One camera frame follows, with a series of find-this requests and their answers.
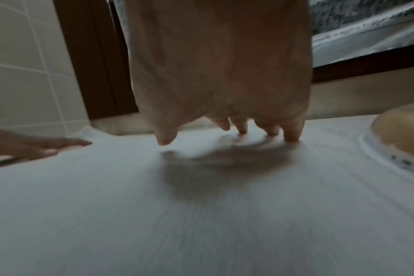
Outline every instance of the brown wooden frame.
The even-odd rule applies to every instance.
[[[128,52],[106,0],[54,0],[90,119],[138,112]],[[314,68],[313,83],[414,66],[414,45]]]

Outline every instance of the newspaper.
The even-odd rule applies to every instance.
[[[124,0],[113,0],[128,43]],[[308,0],[313,66],[414,45],[414,0]]]

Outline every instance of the human hand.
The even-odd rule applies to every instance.
[[[312,76],[306,0],[126,0],[131,78],[160,145],[206,116],[298,141]]]
[[[33,160],[57,155],[62,148],[90,144],[82,139],[35,137],[0,130],[0,156]]]

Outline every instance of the wall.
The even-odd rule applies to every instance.
[[[0,128],[65,136],[85,125],[52,0],[0,0]]]

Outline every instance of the round beige object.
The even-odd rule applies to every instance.
[[[414,104],[381,114],[372,123],[371,131],[385,146],[414,156]]]

